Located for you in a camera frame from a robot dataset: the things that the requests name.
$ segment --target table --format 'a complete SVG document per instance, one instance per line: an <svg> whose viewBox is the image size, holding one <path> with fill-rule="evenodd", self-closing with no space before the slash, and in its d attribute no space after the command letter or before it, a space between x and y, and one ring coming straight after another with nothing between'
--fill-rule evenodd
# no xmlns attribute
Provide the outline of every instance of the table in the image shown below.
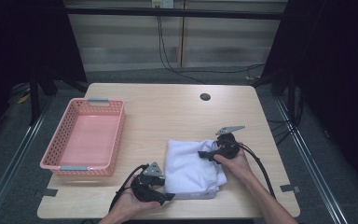
<svg viewBox="0 0 358 224"><path fill-rule="evenodd" d="M203 93L211 96L204 101ZM100 218L130 172L140 164L156 161L164 169L167 142L215 139L225 126L245 125L235 132L263 162L277 200L293 217L300 213L295 194L282 192L288 185L278 149L275 146L255 89L247 86L114 84L94 83L86 97L108 97L125 101L126 120L111 177L72 177L52 175L37 214L41 218ZM255 175L266 187L256 162L248 156ZM261 217L247 189L225 168L227 183L211 200L173 200L134 219L199 219Z"/></svg>

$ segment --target pink basket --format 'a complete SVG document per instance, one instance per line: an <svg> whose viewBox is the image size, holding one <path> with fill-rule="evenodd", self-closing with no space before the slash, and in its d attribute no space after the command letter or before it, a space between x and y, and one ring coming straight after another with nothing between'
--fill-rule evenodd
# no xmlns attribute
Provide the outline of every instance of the pink basket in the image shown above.
<svg viewBox="0 0 358 224"><path fill-rule="evenodd" d="M124 119L123 101L72 99L40 167L56 175L112 175Z"/></svg>

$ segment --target white fabric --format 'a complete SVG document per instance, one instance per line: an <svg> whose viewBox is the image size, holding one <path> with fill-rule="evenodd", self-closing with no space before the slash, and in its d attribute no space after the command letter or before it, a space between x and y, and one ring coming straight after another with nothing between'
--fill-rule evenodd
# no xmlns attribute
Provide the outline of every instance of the white fabric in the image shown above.
<svg viewBox="0 0 358 224"><path fill-rule="evenodd" d="M175 199L212 199L226 184L222 165L201 159L198 151L216 150L213 140L168 141L165 159L165 191Z"/></svg>

